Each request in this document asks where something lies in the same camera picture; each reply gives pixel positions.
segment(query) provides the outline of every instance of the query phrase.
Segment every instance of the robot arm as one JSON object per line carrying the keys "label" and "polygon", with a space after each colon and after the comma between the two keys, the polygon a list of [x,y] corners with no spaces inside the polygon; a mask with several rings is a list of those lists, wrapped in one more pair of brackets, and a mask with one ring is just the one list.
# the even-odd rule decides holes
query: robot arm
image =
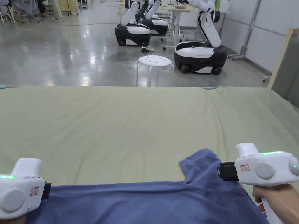
{"label": "robot arm", "polygon": [[215,0],[178,0],[180,3],[185,3],[204,11],[200,15],[200,27],[206,36],[207,40],[210,42],[212,47],[220,47],[221,39],[214,27],[215,19]]}
{"label": "robot arm", "polygon": [[161,5],[160,0],[149,0],[149,6],[151,7],[145,14],[146,19],[151,19]]}
{"label": "robot arm", "polygon": [[207,13],[215,10],[215,0],[179,0],[179,2],[189,4]]}
{"label": "robot arm", "polygon": [[127,13],[124,15],[123,19],[120,21],[120,24],[122,26],[127,26],[131,19],[136,15],[139,8],[142,7],[142,0],[129,0],[129,3],[131,4],[130,9],[127,11]]}

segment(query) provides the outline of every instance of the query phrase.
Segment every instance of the white handheld controller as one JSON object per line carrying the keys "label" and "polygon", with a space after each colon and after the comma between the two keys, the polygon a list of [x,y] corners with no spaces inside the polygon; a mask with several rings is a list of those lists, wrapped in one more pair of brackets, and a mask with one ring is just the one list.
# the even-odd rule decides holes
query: white handheld controller
{"label": "white handheld controller", "polygon": [[0,174],[0,220],[20,217],[48,198],[51,184],[38,175],[41,163],[40,159],[21,158],[11,174]]}
{"label": "white handheld controller", "polygon": [[[239,158],[235,161],[238,179],[243,184],[274,187],[299,181],[299,163],[291,153],[274,151],[259,153],[253,143],[236,145]],[[262,203],[270,224],[282,224],[268,202]]]}

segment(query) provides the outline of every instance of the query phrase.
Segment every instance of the blue t-shirt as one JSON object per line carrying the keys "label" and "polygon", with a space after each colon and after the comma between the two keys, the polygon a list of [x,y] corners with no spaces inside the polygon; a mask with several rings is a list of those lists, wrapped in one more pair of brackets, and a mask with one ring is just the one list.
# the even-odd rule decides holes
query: blue t-shirt
{"label": "blue t-shirt", "polygon": [[239,183],[218,177],[220,163],[202,149],[180,162],[183,182],[53,186],[26,223],[268,224]]}

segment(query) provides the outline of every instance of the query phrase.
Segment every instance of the person's leg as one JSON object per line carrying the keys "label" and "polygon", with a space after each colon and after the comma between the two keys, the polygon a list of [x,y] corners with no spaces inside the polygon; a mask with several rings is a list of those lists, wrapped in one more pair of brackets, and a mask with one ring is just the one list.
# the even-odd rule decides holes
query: person's leg
{"label": "person's leg", "polygon": [[37,7],[41,14],[44,14],[47,11],[46,7],[42,4],[42,0],[37,0]]}
{"label": "person's leg", "polygon": [[54,20],[55,21],[61,21],[62,20],[62,14],[61,14],[61,11],[60,11],[58,0],[52,0],[52,7],[53,7],[53,11],[54,11]]}

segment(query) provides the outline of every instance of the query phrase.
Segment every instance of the controller grip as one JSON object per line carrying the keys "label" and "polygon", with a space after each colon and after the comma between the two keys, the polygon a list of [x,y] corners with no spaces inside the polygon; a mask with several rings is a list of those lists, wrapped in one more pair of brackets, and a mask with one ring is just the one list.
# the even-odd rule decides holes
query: controller grip
{"label": "controller grip", "polygon": [[265,212],[267,214],[267,218],[269,221],[269,224],[283,224],[283,222],[278,218],[278,216],[274,213],[274,211],[270,208],[268,202],[265,198],[261,198],[262,203],[265,209]]}

